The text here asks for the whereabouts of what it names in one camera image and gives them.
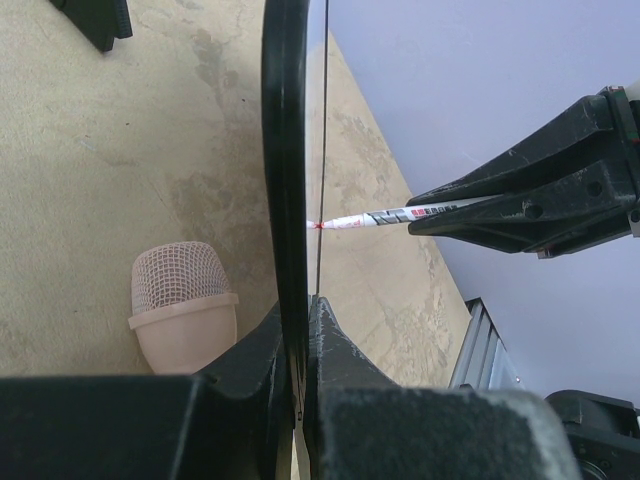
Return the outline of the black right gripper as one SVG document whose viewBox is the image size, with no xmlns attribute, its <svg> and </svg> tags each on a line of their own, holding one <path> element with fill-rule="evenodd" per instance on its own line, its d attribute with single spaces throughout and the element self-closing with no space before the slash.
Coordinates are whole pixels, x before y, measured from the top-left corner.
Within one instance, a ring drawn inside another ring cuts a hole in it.
<svg viewBox="0 0 640 480">
<path fill-rule="evenodd" d="M 494 159 L 407 204 L 492 195 L 501 196 L 408 231 L 544 259 L 637 236 L 639 102 L 620 86 L 584 96 Z"/>
</svg>

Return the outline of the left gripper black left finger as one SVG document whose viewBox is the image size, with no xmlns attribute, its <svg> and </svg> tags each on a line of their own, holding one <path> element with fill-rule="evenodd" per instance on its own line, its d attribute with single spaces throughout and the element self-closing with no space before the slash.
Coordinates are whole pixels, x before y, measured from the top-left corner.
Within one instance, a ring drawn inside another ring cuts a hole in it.
<svg viewBox="0 0 640 480">
<path fill-rule="evenodd" d="M 1 382 L 5 479 L 286 479 L 290 379 L 281 319 L 192 375 Z"/>
</svg>

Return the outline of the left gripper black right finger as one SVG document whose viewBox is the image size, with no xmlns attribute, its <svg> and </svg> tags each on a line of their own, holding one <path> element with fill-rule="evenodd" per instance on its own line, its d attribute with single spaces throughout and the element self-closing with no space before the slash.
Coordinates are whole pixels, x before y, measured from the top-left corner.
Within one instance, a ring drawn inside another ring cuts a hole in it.
<svg viewBox="0 0 640 480">
<path fill-rule="evenodd" d="M 402 387 L 312 301 L 303 420 L 313 479 L 578 479 L 560 420 L 523 391 Z"/>
</svg>

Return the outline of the red capped whiteboard marker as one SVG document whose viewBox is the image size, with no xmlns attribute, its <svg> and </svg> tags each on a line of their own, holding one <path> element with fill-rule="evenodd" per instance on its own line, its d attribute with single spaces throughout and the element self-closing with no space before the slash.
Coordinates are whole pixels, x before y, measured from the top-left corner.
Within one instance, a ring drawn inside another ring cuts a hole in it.
<svg viewBox="0 0 640 480">
<path fill-rule="evenodd" d="M 338 217 L 323 222 L 314 222 L 307 220 L 306 227 L 308 230 L 340 230 L 412 223 L 423 218 L 433 217 L 441 213 L 458 210 L 463 207 L 467 207 L 475 203 L 491 199 L 493 199 L 493 196 L 424 204 L 410 207 L 399 207 Z"/>
</svg>

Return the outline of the white whiteboard black frame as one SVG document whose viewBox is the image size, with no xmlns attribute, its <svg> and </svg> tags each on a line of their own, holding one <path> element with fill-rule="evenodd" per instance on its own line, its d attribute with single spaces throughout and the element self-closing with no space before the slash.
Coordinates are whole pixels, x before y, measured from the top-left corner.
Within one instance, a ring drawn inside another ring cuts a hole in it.
<svg viewBox="0 0 640 480">
<path fill-rule="evenodd" d="M 271 0 L 263 18 L 264 171 L 296 421 L 304 412 L 309 316 L 320 282 L 328 13 L 326 1 Z"/>
</svg>

